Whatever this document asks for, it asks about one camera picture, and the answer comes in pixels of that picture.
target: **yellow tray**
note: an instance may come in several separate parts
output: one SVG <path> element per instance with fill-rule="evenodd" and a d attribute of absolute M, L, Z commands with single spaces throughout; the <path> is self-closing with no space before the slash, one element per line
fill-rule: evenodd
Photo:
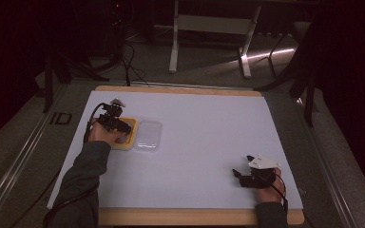
<path fill-rule="evenodd" d="M 135 142 L 136 132 L 138 131 L 138 120 L 130 117 L 120 117 L 121 121 L 129 124 L 132 127 L 131 133 L 126 136 L 126 141 L 119 143 L 115 142 L 112 144 L 112 149 L 119 149 L 119 150 L 129 150 L 133 147 L 133 143 Z"/>

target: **sweater sleeve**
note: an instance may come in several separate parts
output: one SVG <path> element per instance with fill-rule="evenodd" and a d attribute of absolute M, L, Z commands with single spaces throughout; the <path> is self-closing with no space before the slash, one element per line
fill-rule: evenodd
<path fill-rule="evenodd" d="M 98 184 L 100 175 L 106 172 L 110 150 L 111 147 L 106 142 L 85 143 L 73 166 L 64 175 L 53 206 L 80 196 Z M 98 206 L 97 193 L 77 200 L 60 209 L 48 227 L 97 227 Z"/>
<path fill-rule="evenodd" d="M 256 206 L 259 228 L 287 228 L 287 217 L 278 202 L 264 202 Z"/>

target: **black cable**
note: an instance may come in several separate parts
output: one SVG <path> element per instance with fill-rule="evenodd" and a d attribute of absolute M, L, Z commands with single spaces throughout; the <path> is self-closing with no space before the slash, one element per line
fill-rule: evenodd
<path fill-rule="evenodd" d="M 47 190 L 49 190 L 51 185 L 54 183 L 54 181 L 58 178 L 60 172 L 61 169 L 59 169 L 58 172 L 54 175 L 47 187 L 44 189 L 43 193 L 41 193 L 40 196 L 29 206 L 29 208 L 14 223 L 11 224 L 10 228 L 15 227 L 31 211 L 31 209 L 37 204 L 37 202 L 40 201 L 40 199 L 46 194 Z"/>
<path fill-rule="evenodd" d="M 276 174 L 276 173 L 274 173 L 275 174 L 275 176 L 277 176 L 280 180 L 281 180 L 281 182 L 282 182 L 282 184 L 283 184 L 283 190 L 284 190 L 284 193 L 281 193 L 278 189 L 277 189 L 277 187 L 273 184 L 273 183 L 271 183 L 270 181 L 268 181 L 267 179 L 265 179 L 265 178 L 263 178 L 263 177 L 261 177 L 261 176 L 259 176 L 259 175 L 257 175 L 257 177 L 259 178 L 259 179 L 261 179 L 261 180 L 263 180 L 264 182 L 266 182 L 266 183 L 268 183 L 269 184 L 269 186 L 271 186 L 281 197 L 282 197 L 282 199 L 283 199 L 283 204 L 282 204 L 282 206 L 283 206 L 283 210 L 285 211 L 285 213 L 286 213 L 286 215 L 287 215 L 287 212 L 288 212 L 288 207 L 289 207 L 289 202 L 288 202 L 288 200 L 287 200 L 287 198 L 286 198 L 286 185 L 284 184 L 284 181 L 283 181 L 283 179 L 280 177 L 280 175 L 278 175 L 278 174 Z"/>
<path fill-rule="evenodd" d="M 66 201 L 56 205 L 55 207 L 53 207 L 47 214 L 46 216 L 44 217 L 43 219 L 43 227 L 48 227 L 48 223 L 49 221 L 55 216 L 55 214 L 60 211 L 62 208 L 78 201 L 78 200 L 82 200 L 84 198 L 87 198 L 93 194 L 95 194 L 97 192 L 97 189 L 99 188 L 99 185 L 100 183 L 98 182 L 94 187 L 88 189 L 87 191 L 85 191 L 84 193 L 76 196 L 76 197 L 73 197 L 73 198 L 70 198 L 70 199 L 67 199 Z"/>
<path fill-rule="evenodd" d="M 100 104 L 98 104 L 98 105 L 94 108 L 93 112 L 91 113 L 91 115 L 90 115 L 90 119 L 88 119 L 88 122 L 87 122 L 87 124 L 86 124 L 86 131 L 85 131 L 85 135 L 84 135 L 84 137 L 83 137 L 83 143 L 87 143 L 87 142 L 88 142 L 88 136 L 90 135 L 90 128 L 91 128 L 91 126 L 94 124 L 94 123 L 92 123 L 92 121 L 93 121 L 93 117 L 94 117 L 94 114 L 96 114 L 96 111 L 97 111 L 97 109 L 99 109 L 99 107 L 100 107 L 100 106 L 104 106 L 104 105 L 105 105 L 104 103 L 100 103 Z"/>

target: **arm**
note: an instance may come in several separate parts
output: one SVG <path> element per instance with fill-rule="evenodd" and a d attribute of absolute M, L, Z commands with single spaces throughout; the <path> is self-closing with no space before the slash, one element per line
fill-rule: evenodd
<path fill-rule="evenodd" d="M 121 132 L 108 133 L 99 123 L 93 125 L 89 142 L 84 144 L 73 166 L 64 175 L 53 207 L 94 189 L 100 175 L 106 172 L 110 145 L 123 135 Z M 97 192 L 93 192 L 58 210 L 48 227 L 97 227 L 98 206 Z"/>
<path fill-rule="evenodd" d="M 281 171 L 275 169 L 275 173 L 280 176 Z M 284 193 L 284 185 L 277 178 L 274 182 L 274 186 Z M 272 187 L 258 189 L 259 204 L 256 206 L 257 217 L 260 228 L 287 228 L 286 213 L 280 204 L 282 197 Z"/>

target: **transparent lid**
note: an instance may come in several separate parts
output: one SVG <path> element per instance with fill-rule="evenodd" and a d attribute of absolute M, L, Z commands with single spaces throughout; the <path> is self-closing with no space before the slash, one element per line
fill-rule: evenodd
<path fill-rule="evenodd" d="M 139 151 L 154 152 L 159 148 L 162 124 L 156 121 L 141 121 L 134 148 Z"/>

